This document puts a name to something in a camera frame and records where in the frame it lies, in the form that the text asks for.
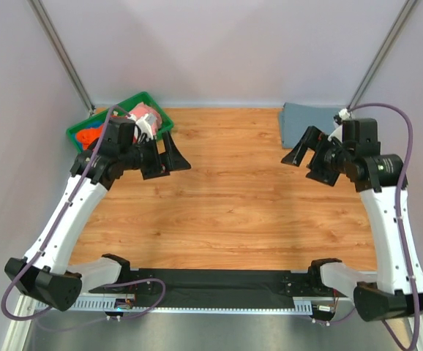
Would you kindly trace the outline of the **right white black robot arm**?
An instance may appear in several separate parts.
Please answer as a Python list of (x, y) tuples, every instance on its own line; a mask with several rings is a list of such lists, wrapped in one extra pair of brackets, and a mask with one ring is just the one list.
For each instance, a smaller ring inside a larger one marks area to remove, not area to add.
[(377, 121), (347, 119), (330, 135), (309, 126), (282, 163), (299, 166), (308, 150), (314, 154), (307, 178), (334, 186), (343, 174), (354, 184), (368, 215), (377, 261), (377, 275), (369, 277), (338, 259), (315, 260), (316, 279), (349, 297), (365, 322), (412, 317), (414, 293), (423, 313), (423, 272), (408, 218), (407, 185), (397, 188), (403, 161), (381, 153)]

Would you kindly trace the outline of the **grey-blue t shirt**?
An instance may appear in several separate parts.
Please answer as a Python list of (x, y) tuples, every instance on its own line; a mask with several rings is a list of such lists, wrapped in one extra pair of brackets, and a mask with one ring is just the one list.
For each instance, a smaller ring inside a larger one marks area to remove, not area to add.
[(341, 109), (340, 106), (316, 107), (286, 102), (277, 117), (282, 148), (293, 148), (310, 126), (330, 134), (337, 126), (334, 117)]

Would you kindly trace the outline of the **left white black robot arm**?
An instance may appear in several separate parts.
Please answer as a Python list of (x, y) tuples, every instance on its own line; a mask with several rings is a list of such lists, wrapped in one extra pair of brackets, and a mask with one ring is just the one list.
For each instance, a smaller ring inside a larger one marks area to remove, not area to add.
[(20, 293), (64, 312), (81, 293), (127, 281), (130, 262), (114, 254), (81, 265), (69, 261), (92, 212), (125, 172), (138, 170), (147, 180), (191, 168), (169, 131), (162, 133), (165, 150), (159, 152), (155, 138), (134, 141), (137, 129), (133, 120), (112, 118), (76, 156), (64, 194), (39, 238), (23, 258), (10, 258), (4, 267)]

